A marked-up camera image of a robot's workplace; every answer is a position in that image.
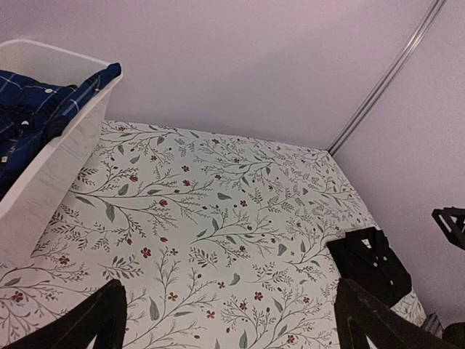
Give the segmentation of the black long sleeve shirt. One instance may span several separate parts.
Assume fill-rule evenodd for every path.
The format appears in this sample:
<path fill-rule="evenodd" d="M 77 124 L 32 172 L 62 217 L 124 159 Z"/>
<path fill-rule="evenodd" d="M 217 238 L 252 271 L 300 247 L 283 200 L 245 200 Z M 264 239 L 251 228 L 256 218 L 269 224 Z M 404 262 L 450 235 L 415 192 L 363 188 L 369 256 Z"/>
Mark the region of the black long sleeve shirt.
<path fill-rule="evenodd" d="M 353 280 L 388 307 L 411 292 L 411 275 L 382 230 L 370 227 L 347 232 L 326 246 L 342 278 Z"/>

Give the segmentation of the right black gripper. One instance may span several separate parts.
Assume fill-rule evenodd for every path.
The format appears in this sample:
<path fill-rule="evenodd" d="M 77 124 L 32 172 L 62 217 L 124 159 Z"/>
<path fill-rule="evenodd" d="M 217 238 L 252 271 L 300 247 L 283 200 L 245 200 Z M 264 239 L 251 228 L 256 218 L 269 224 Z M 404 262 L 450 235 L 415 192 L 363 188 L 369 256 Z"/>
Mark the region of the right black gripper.
<path fill-rule="evenodd" d="M 444 207 L 434 209 L 432 217 L 446 239 L 459 249 L 465 249 L 464 241 L 464 208 Z"/>

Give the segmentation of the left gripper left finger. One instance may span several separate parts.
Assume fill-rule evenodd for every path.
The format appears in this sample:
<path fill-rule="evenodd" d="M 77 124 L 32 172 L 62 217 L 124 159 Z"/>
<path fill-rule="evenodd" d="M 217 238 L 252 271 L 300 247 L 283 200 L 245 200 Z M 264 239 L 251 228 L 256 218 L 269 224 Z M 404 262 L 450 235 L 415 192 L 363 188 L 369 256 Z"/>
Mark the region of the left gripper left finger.
<path fill-rule="evenodd" d="M 8 348 L 122 348 L 126 333 L 126 290 L 112 279 L 50 324 Z"/>

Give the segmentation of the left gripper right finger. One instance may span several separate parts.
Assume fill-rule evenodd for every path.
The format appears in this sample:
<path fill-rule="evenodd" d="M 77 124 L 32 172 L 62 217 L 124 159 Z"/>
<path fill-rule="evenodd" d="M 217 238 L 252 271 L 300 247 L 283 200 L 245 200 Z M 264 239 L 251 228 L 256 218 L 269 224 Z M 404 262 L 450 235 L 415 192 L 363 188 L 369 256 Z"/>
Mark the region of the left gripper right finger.
<path fill-rule="evenodd" d="M 460 348 L 461 324 L 441 338 L 406 321 L 351 279 L 342 278 L 334 303 L 341 348 Z"/>

